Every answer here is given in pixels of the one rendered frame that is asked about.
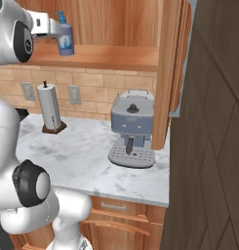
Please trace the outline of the open wooden wall cabinet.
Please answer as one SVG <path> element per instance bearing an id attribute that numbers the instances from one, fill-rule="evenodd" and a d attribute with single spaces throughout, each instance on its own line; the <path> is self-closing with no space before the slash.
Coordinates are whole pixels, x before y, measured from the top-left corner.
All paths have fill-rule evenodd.
<path id="1" fill-rule="evenodd" d="M 62 57 L 57 42 L 37 40 L 31 65 L 157 70 L 162 0 L 16 0 L 73 26 L 75 54 Z"/>

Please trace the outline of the wooden cabinet door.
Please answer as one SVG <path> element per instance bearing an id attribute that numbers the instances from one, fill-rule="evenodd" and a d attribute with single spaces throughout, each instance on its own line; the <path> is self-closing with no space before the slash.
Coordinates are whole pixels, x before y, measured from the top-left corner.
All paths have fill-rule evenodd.
<path id="1" fill-rule="evenodd" d="M 169 113 L 178 106 L 190 26 L 191 6 L 188 0 L 163 0 L 152 127 L 152 148 L 155 150 L 164 147 Z"/>

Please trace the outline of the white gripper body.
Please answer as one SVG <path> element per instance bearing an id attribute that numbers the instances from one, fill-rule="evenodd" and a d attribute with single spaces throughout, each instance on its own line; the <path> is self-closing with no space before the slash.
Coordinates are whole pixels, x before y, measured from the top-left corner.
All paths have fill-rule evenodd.
<path id="1" fill-rule="evenodd" d="M 48 36 L 51 38 L 59 38 L 62 36 L 60 24 L 53 19 L 50 19 Z"/>

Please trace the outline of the dark brown tall cabinet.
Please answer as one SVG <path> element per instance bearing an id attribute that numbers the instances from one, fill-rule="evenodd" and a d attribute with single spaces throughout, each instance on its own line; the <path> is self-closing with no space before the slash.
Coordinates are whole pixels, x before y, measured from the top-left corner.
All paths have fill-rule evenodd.
<path id="1" fill-rule="evenodd" d="M 239 0 L 197 0 L 160 250 L 239 250 Z"/>

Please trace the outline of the blue soap dispenser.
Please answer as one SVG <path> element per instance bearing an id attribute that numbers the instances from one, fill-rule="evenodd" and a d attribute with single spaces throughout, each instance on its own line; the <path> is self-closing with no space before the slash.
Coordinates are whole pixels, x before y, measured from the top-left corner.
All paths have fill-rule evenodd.
<path id="1" fill-rule="evenodd" d="M 59 54 L 61 56 L 72 56 L 74 54 L 74 41 L 72 25 L 66 22 L 63 11 L 57 12 L 61 34 L 57 39 Z"/>

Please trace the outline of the grey blue coffee machine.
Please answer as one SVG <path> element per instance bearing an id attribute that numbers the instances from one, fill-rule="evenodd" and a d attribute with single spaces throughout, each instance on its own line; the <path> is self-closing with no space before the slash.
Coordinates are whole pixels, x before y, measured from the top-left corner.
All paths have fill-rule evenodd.
<path id="1" fill-rule="evenodd" d="M 146 90 L 128 90 L 117 95 L 110 116 L 111 130 L 120 135 L 108 154 L 110 162 L 127 168 L 152 167 L 153 95 Z"/>

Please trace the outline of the wooden drawer front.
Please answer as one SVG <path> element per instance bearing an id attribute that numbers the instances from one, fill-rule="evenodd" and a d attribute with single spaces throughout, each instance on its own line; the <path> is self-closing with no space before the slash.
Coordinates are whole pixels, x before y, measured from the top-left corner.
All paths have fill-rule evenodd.
<path id="1" fill-rule="evenodd" d="M 117 222 L 141 222 L 162 225 L 164 223 L 166 208 L 132 201 L 123 201 L 105 197 L 92 197 L 92 212 L 90 220 L 111 220 Z M 101 203 L 112 204 L 117 206 L 126 205 L 125 211 L 101 207 Z"/>

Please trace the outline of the wooden base cupboard door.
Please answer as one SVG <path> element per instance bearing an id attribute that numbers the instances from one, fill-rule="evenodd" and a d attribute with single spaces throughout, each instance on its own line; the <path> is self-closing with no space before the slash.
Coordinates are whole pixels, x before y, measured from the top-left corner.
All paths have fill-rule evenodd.
<path id="1" fill-rule="evenodd" d="M 162 225 L 88 220 L 81 230 L 94 250 L 160 250 Z"/>

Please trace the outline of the grey wall outlet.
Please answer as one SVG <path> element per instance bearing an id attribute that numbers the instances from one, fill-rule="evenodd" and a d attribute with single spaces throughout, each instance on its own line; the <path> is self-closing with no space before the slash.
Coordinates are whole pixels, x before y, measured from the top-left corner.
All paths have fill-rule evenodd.
<path id="1" fill-rule="evenodd" d="M 34 95 L 32 84 L 30 82 L 21 82 L 20 84 L 21 84 L 24 98 L 27 101 L 34 101 L 35 95 Z"/>
<path id="2" fill-rule="evenodd" d="M 68 86 L 68 96 L 71 104 L 81 103 L 81 94 L 79 86 Z"/>

